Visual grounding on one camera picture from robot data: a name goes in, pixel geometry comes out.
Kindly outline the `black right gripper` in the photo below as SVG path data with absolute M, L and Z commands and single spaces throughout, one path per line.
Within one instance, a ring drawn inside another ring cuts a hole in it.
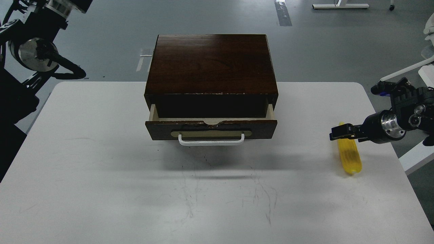
M 397 123 L 397 117 L 390 110 L 383 110 L 366 117 L 362 125 L 345 123 L 331 128 L 330 141 L 338 139 L 359 139 L 384 144 L 402 140 L 406 130 Z

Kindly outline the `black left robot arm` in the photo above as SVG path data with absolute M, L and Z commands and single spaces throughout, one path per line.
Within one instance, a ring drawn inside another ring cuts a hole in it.
M 61 56 L 54 39 L 73 9 L 86 13 L 91 0 L 14 0 L 1 23 L 0 173 L 3 179 L 27 135 L 16 124 L 36 111 L 37 92 L 50 78 L 83 79 L 86 72 Z M 24 82 L 5 68 L 6 49 L 34 72 Z

